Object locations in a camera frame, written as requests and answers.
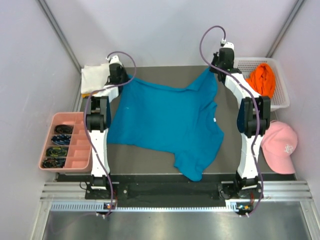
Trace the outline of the blue t shirt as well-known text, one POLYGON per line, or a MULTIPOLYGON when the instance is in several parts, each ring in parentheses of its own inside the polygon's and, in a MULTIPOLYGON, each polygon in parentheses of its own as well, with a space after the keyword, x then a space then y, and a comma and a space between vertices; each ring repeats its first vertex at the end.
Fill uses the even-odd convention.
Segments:
POLYGON ((135 78, 123 87, 107 142, 172 153, 174 166, 198 182, 224 139, 215 118, 217 91, 209 69, 185 88, 135 78))

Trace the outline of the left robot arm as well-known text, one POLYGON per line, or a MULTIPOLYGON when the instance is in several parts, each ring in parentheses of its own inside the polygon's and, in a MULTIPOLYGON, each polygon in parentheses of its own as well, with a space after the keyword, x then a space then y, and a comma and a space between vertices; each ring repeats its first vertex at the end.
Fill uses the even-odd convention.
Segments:
POLYGON ((127 72, 119 60, 81 70, 81 94, 87 103, 84 111, 85 129, 92 147, 92 170, 87 191, 109 198, 114 187, 108 181, 110 167, 107 157, 107 135, 111 126, 110 103, 122 92, 127 72))

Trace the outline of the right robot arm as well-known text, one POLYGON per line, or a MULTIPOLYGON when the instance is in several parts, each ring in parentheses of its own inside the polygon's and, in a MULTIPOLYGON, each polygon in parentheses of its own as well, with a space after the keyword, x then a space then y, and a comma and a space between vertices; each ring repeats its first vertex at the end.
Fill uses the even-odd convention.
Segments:
POLYGON ((214 53, 210 64, 210 71, 217 75, 238 104, 236 126, 242 141, 240 163, 233 183, 218 185, 220 196, 226 200, 249 198, 262 192, 258 158, 263 136, 271 123, 271 99, 251 88, 242 72, 234 67, 234 60, 234 49, 224 45, 214 53))

